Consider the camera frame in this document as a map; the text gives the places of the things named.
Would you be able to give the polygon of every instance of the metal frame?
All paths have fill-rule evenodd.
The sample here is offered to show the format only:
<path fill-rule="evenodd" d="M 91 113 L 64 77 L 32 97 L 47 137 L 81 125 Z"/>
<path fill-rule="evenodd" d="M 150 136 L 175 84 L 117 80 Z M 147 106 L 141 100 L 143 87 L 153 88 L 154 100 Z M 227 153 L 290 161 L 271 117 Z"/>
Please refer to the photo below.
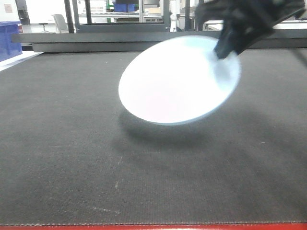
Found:
<path fill-rule="evenodd" d="M 90 2 L 85 0 L 87 24 L 80 24 L 77 0 L 72 0 L 77 33 L 165 32 L 169 30 L 169 0 L 163 2 L 163 23 L 92 23 Z"/>

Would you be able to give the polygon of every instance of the scratch mark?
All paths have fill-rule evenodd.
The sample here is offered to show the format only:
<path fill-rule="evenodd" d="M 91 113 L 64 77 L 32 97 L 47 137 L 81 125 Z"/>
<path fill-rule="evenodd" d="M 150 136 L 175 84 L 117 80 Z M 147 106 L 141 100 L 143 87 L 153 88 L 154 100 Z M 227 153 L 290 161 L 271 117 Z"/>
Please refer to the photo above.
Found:
<path fill-rule="evenodd" d="M 87 205 L 81 205 L 82 207 L 86 207 L 86 208 L 90 208 L 92 210 L 98 210 L 98 211 L 103 211 L 103 212 L 111 212 L 111 213 L 118 213 L 118 214 L 121 214 L 121 212 L 118 212 L 118 211 L 112 211 L 112 210 L 109 210 L 109 209 L 105 209 L 105 208 L 102 208 L 102 207 L 91 207 L 91 206 L 87 206 Z"/>
<path fill-rule="evenodd" d="M 115 184 L 115 189 L 118 188 L 118 184 L 119 184 L 119 181 L 116 182 L 116 184 Z"/>
<path fill-rule="evenodd" d="M 66 203 L 66 204 L 71 204 L 71 202 L 69 202 L 69 201 L 66 201 L 66 200 L 63 200 L 63 199 L 58 199 L 58 198 L 55 198 L 55 197 L 49 197 L 49 199 L 50 200 L 57 200 L 57 201 L 60 201 L 60 202 Z M 112 211 L 112 210 L 102 208 L 102 207 L 92 207 L 92 206 L 83 205 L 83 204 L 78 204 L 78 205 L 81 206 L 81 207 L 84 207 L 84 208 L 92 209 L 92 210 L 121 214 L 121 212 L 119 212 L 119 211 Z"/>
<path fill-rule="evenodd" d="M 119 162 L 117 163 L 118 165 L 121 163 L 121 160 L 123 159 L 123 157 L 120 157 Z"/>

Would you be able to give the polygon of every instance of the blue storage bin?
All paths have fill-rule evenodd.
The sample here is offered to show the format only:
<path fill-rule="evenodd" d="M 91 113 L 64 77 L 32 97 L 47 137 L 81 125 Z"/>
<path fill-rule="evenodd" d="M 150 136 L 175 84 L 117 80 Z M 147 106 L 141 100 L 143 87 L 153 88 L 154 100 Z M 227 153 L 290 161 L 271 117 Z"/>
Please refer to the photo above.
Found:
<path fill-rule="evenodd" d="M 128 12 L 134 11 L 135 4 L 128 4 Z M 114 4 L 115 12 L 127 12 L 127 4 Z"/>
<path fill-rule="evenodd" d="M 21 43 L 13 43 L 12 34 L 19 34 L 20 22 L 0 22 L 0 61 L 22 54 Z"/>

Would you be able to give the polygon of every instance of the chair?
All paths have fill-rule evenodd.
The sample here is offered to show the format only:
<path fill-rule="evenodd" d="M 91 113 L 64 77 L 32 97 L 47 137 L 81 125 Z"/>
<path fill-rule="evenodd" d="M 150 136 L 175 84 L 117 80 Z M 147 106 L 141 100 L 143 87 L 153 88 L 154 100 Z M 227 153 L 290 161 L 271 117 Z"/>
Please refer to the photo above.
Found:
<path fill-rule="evenodd" d="M 56 31 L 60 34 L 62 33 L 68 33 L 68 26 L 67 23 L 64 20 L 64 17 L 62 14 L 52 14 L 54 18 L 54 22 L 56 24 Z"/>

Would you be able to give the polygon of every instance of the table surface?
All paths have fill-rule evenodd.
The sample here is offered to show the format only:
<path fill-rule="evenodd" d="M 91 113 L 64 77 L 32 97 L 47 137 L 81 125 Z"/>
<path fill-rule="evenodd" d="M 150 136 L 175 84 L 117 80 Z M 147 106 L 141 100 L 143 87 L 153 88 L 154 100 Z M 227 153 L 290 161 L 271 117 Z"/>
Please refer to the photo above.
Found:
<path fill-rule="evenodd" d="M 0 73 L 1 225 L 307 222 L 306 67 L 290 51 L 242 53 L 234 94 L 182 126 L 120 103 L 137 54 L 42 54 Z"/>

